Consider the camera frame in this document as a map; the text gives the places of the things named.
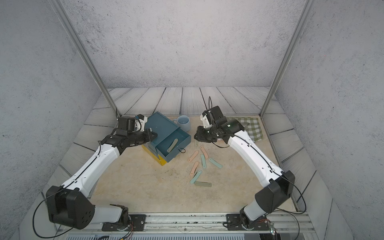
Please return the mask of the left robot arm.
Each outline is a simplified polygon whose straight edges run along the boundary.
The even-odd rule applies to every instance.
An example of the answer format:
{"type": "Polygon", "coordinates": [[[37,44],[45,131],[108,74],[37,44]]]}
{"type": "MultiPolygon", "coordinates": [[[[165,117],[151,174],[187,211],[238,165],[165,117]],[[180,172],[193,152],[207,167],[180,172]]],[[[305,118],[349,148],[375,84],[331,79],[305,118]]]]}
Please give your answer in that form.
{"type": "Polygon", "coordinates": [[[74,229],[90,224],[113,224],[125,229],[130,224],[128,208],[121,205],[95,206],[88,196],[109,165],[127,148],[152,142],[158,135],[151,129],[129,133],[113,130],[101,140],[90,159],[62,185],[46,192],[50,222],[74,229]]]}

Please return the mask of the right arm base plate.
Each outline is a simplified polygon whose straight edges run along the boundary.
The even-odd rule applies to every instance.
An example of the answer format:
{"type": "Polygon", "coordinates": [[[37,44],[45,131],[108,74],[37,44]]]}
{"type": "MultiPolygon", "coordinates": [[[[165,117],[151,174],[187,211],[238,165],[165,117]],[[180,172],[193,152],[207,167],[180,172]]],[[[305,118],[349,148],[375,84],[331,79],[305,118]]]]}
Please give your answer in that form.
{"type": "Polygon", "coordinates": [[[269,220],[265,215],[256,220],[249,220],[245,214],[227,214],[223,226],[229,231],[268,231],[269,220]]]}

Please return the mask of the olive fruit knife bottom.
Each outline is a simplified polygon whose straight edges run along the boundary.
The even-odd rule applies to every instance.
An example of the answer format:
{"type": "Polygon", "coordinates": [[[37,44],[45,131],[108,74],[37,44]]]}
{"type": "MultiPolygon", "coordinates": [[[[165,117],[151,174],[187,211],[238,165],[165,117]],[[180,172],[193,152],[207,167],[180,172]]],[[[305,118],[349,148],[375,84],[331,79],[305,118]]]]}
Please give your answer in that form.
{"type": "Polygon", "coordinates": [[[212,183],[208,183],[208,182],[199,182],[199,181],[196,181],[194,183],[194,185],[196,186],[199,186],[199,187],[212,187],[212,183]]]}

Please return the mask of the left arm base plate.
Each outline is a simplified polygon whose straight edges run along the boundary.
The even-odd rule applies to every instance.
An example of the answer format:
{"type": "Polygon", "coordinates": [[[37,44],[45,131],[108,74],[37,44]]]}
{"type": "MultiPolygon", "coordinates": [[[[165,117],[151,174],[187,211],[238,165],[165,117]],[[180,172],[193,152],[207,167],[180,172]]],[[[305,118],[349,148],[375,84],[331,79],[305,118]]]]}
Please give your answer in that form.
{"type": "Polygon", "coordinates": [[[102,232],[142,232],[146,218],[145,214],[125,214],[116,223],[103,223],[102,232]]]}

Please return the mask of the teal top drawer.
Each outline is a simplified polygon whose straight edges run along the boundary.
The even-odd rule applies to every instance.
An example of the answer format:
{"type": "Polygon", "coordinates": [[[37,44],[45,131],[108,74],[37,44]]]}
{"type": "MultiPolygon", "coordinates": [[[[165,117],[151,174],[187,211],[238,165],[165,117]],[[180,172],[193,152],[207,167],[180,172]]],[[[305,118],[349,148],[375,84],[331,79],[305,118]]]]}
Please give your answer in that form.
{"type": "Polygon", "coordinates": [[[161,162],[169,163],[179,153],[185,153],[186,147],[191,143],[191,136],[177,128],[168,135],[158,135],[153,145],[161,162]]]}

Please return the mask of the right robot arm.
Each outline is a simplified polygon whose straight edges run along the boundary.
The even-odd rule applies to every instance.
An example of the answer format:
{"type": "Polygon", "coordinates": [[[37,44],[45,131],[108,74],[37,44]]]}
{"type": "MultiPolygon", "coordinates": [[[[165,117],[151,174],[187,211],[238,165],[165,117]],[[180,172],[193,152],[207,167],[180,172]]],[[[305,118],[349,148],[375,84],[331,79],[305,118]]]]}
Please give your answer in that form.
{"type": "Polygon", "coordinates": [[[242,227],[251,230],[262,216],[277,210],[291,197],[295,176],[292,172],[284,172],[275,165],[256,146],[239,121],[228,121],[225,117],[217,120],[201,117],[201,121],[203,125],[197,128],[194,138],[207,143],[215,143],[218,139],[222,139],[243,158],[263,187],[255,194],[252,203],[240,210],[242,227]]]}

